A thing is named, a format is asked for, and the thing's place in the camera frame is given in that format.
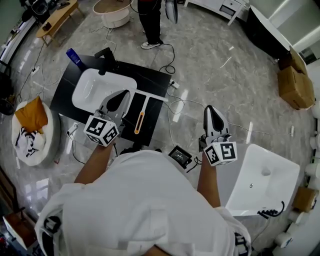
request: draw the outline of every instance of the orange cushion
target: orange cushion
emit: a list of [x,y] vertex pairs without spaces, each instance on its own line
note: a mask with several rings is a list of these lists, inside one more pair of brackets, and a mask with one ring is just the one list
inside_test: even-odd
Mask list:
[[48,124],[47,114],[39,96],[17,110],[15,116],[28,133],[39,131]]

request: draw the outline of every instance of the white toilet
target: white toilet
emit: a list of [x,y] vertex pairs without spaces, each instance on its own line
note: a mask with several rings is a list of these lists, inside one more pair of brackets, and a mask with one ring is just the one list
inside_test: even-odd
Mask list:
[[310,137],[310,146],[313,150],[320,151],[320,134]]

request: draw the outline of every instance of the white sink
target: white sink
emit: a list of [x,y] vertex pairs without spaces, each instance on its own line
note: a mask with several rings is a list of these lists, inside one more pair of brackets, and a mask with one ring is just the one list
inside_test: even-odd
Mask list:
[[237,144],[238,160],[217,167],[221,205],[233,216],[287,208],[300,166],[255,144]]
[[94,114],[107,96],[124,89],[136,90],[136,80],[110,72],[99,75],[97,69],[89,68],[82,73],[76,84],[72,103],[75,107]]

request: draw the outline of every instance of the gray marble tile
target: gray marble tile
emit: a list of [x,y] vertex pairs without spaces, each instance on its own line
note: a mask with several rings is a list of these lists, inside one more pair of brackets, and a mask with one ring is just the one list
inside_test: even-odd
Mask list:
[[[159,70],[173,58],[169,45],[162,45],[151,50],[143,50],[140,45],[146,40],[137,13],[130,11],[130,22],[113,29],[108,35],[103,26],[101,16],[93,13],[95,0],[79,0],[79,6],[85,18],[75,11],[73,20],[67,20],[57,32],[56,38],[60,47],[51,43],[48,47],[35,38],[38,27],[34,27],[11,62],[12,83],[19,93],[30,70],[42,67],[34,77],[29,77],[21,91],[22,101],[31,101],[37,95],[49,106],[66,69],[69,58],[66,51],[73,48],[78,54],[93,55],[105,47],[112,50],[115,45],[115,58],[119,61],[133,63]],[[178,24],[173,25],[167,18],[164,2],[161,8],[161,39],[172,44],[175,51],[173,65],[176,73],[173,79],[180,84],[179,89],[169,88],[168,92],[175,96],[186,96],[204,106],[210,104],[219,109],[230,123],[268,134],[253,132],[250,142],[268,149],[300,165],[303,174],[305,166],[310,162],[312,150],[309,137],[314,129],[314,119],[310,110],[292,109],[279,97],[277,63],[263,51],[255,47],[246,37],[240,23],[235,20],[227,26],[227,20],[207,9],[189,4],[187,8],[178,6]],[[166,96],[169,103],[176,100]],[[46,169],[29,167],[20,162],[17,168],[16,153],[11,146],[11,116],[0,121],[0,165],[15,184],[21,206],[26,206],[37,216],[48,199],[65,183],[71,183],[82,168],[72,156],[71,141],[66,131],[74,120],[61,116],[62,136],[60,147],[55,158]],[[192,154],[192,158],[201,159],[198,152],[198,137],[203,133],[203,107],[193,102],[186,102],[180,115],[169,113],[172,139]],[[288,135],[291,126],[295,127],[294,136]],[[80,124],[74,134],[74,154],[82,162],[86,162],[96,145],[81,132],[84,125]],[[243,143],[248,131],[230,124],[232,140]],[[118,154],[132,146],[132,142],[117,138]],[[149,147],[161,149],[168,154],[174,145],[170,138],[168,109],[163,105]],[[116,154],[112,150],[111,158]],[[197,166],[186,177],[194,188],[197,187],[200,167]],[[261,249],[272,243],[282,232],[287,221],[287,212],[270,221],[268,228],[255,243]],[[261,232],[266,221],[260,216],[238,218],[249,230],[252,238]]]

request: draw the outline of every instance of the leg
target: leg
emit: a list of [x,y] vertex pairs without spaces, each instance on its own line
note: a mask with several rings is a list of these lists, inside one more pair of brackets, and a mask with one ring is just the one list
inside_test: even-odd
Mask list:
[[74,18],[72,18],[72,16],[69,14],[69,18],[74,22],[76,23],[76,21],[74,20]]
[[51,37],[52,41],[54,42],[54,44],[59,47],[60,46],[59,42],[52,35],[50,35],[50,37]]
[[43,38],[43,36],[40,37],[42,39],[42,41],[44,42],[44,44],[46,45],[46,47],[48,47],[48,44],[46,42],[46,40]]
[[79,13],[81,13],[81,15],[82,15],[83,17],[85,17],[85,14],[82,12],[82,10],[80,10],[79,7],[77,7],[77,9],[78,9]]
[[162,43],[160,40],[160,8],[161,0],[138,0],[138,12],[150,45]]
[[243,7],[243,4],[240,5],[239,9],[234,13],[234,15],[232,16],[232,18],[230,19],[230,21],[228,22],[228,26],[231,25],[232,22],[234,22],[235,18],[238,16],[238,14],[240,13],[241,9]]

